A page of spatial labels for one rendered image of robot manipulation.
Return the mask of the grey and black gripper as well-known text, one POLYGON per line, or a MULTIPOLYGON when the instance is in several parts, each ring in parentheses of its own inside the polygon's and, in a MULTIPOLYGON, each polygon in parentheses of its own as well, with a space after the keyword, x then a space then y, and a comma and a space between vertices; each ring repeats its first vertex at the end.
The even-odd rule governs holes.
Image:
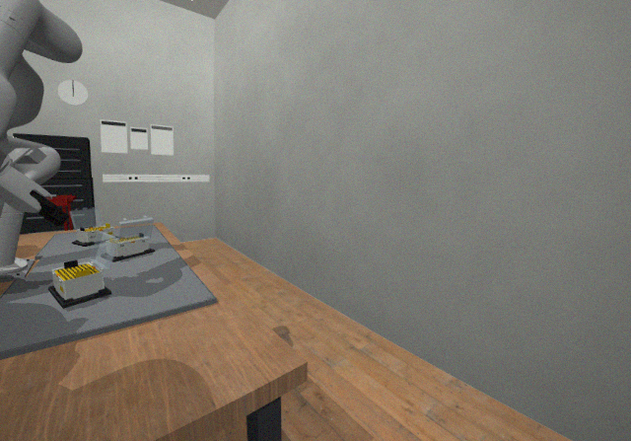
POLYGON ((11 160, 0 172, 0 199, 18 211, 44 215, 54 225, 62 226, 69 215, 48 200, 52 199, 48 191, 10 164, 11 160))

